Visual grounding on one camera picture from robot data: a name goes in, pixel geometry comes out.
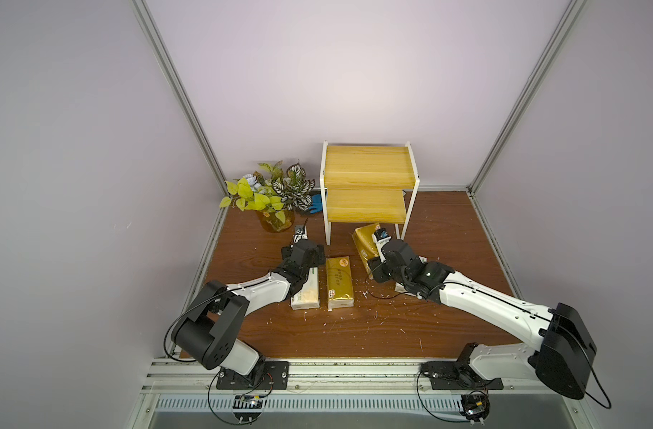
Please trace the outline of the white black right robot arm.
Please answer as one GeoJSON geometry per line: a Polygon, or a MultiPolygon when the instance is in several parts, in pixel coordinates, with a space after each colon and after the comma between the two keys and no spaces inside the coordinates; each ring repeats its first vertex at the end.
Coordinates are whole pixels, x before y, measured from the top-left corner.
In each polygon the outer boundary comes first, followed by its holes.
{"type": "Polygon", "coordinates": [[[518,339],[499,346],[479,344],[467,359],[485,380],[538,380],[561,396],[582,400],[594,378],[594,340],[574,307],[547,307],[520,300],[469,279],[433,260],[423,260],[405,241],[375,240],[377,255],[367,263],[377,282],[394,281],[419,300],[459,309],[518,339]]]}

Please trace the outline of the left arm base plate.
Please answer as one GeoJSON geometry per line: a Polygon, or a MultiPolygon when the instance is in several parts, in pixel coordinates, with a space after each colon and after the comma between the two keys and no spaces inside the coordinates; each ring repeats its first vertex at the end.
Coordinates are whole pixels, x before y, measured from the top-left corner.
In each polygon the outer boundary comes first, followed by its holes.
{"type": "Polygon", "coordinates": [[[221,367],[216,381],[218,390],[286,390],[290,375],[288,361],[263,361],[251,370],[249,375],[241,375],[230,368],[221,367]]]}

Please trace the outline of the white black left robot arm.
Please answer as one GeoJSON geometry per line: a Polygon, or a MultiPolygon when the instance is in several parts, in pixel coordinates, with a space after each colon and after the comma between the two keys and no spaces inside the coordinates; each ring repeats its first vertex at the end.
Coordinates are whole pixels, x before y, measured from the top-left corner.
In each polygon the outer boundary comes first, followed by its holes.
{"type": "Polygon", "coordinates": [[[281,264],[263,277],[236,285],[208,282],[169,329],[171,341],[208,370],[223,368],[259,384],[266,358],[238,339],[246,316],[290,300],[310,270],[325,262],[323,246],[300,239],[283,249],[281,264]]]}

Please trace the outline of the gold tissue pack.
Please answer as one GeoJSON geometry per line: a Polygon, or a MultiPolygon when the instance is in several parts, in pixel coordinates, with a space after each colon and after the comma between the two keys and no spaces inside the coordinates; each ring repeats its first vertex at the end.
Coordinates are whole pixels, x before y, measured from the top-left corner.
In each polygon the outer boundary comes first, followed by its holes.
{"type": "Polygon", "coordinates": [[[354,306],[354,289],[349,257],[326,260],[327,308],[329,311],[354,306]]]}
{"type": "Polygon", "coordinates": [[[367,277],[373,278],[372,271],[369,267],[368,261],[378,257],[378,250],[374,240],[375,231],[381,228],[380,223],[371,223],[358,227],[352,234],[355,247],[360,256],[361,262],[367,271],[367,277]]]}

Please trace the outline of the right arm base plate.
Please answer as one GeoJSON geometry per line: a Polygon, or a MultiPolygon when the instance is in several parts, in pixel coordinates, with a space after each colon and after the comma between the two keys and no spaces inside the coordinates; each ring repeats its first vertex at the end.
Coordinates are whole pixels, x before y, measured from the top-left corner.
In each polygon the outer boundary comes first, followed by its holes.
{"type": "Polygon", "coordinates": [[[434,391],[501,391],[500,378],[483,379],[468,366],[451,361],[428,361],[420,365],[421,375],[426,377],[434,391]]]}

